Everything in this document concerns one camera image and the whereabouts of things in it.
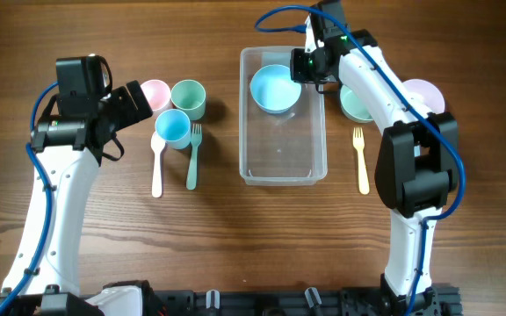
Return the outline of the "green plastic bowl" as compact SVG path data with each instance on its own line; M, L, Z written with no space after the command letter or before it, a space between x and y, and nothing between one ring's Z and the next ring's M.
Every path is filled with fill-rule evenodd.
M346 85L340 89L339 99L343 114L358 123L373 122L366 106L358 99L356 94Z

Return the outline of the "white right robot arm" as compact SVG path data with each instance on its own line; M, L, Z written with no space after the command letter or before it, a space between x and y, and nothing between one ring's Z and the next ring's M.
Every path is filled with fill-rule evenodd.
M370 112L381 133L375 184L391 219L385 291L405 301L423 298L432 285L435 226L459 206L466 184L455 118L414 99L375 44L295 48L290 66L298 83L334 77Z

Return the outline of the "white plastic spoon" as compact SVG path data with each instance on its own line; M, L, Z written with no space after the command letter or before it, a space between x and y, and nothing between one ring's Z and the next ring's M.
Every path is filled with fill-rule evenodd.
M162 158L163 151L166 148L166 142L157 132L154 132L151 137L150 146L154 153L151 194L153 198L160 198L163 195Z

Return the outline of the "green plastic cup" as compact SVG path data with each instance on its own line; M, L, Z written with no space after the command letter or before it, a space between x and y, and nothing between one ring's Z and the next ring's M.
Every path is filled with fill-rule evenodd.
M206 111L206 90L195 80L180 81L171 90L171 102L186 113L190 120L199 120Z

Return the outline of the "yellow plastic fork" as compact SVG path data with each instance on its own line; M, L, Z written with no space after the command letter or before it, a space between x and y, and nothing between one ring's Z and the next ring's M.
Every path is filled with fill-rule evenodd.
M353 129L352 143L358 156L358 189L361 194L367 195L370 192L370 184L364 156L365 140L361 127L355 127Z

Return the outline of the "blue plastic cup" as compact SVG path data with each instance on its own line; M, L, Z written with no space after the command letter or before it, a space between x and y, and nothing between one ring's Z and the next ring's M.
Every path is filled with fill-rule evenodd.
M155 132L169 147L181 150L190 144L191 126L192 123L185 112L169 109L157 117Z

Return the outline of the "clear plastic storage container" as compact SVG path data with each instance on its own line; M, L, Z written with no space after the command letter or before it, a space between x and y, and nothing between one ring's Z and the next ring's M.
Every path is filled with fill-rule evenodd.
M304 186L328 172L323 95L313 84L301 85L287 110L269 113L250 90L261 68L290 66L291 47L248 47L240 56L240 175L247 185Z

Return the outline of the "pink plastic cup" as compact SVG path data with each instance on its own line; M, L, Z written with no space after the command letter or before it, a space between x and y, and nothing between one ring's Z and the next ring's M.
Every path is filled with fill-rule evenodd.
M166 82L158 79L148 80L141 84L141 89L152 109L154 118L172 107L171 89Z

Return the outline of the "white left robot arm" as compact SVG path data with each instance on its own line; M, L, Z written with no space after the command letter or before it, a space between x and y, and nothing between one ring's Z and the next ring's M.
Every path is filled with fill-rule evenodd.
M99 168L87 147L26 145L34 184L18 254L1 294L39 295L50 285L80 292L78 253L85 207Z

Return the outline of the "green plastic fork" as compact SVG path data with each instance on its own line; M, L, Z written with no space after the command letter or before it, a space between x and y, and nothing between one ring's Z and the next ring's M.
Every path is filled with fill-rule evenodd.
M192 153L186 178L186 188L188 190L194 190L197 186L198 158L199 158L198 151L201 141L202 141L202 126L201 124L193 124L191 133Z

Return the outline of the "blue plastic bowl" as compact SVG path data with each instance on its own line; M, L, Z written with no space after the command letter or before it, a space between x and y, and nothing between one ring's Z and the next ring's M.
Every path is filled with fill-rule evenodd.
M253 75L249 91L263 111L280 114L296 104L302 87L291 79L287 66L273 64L260 68Z

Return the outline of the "pink plastic bowl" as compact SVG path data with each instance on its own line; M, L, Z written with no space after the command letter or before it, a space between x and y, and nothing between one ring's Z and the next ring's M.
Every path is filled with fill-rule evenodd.
M445 111L444 96L434 84L423 79L409 79L403 86L413 100L427 106L434 113Z

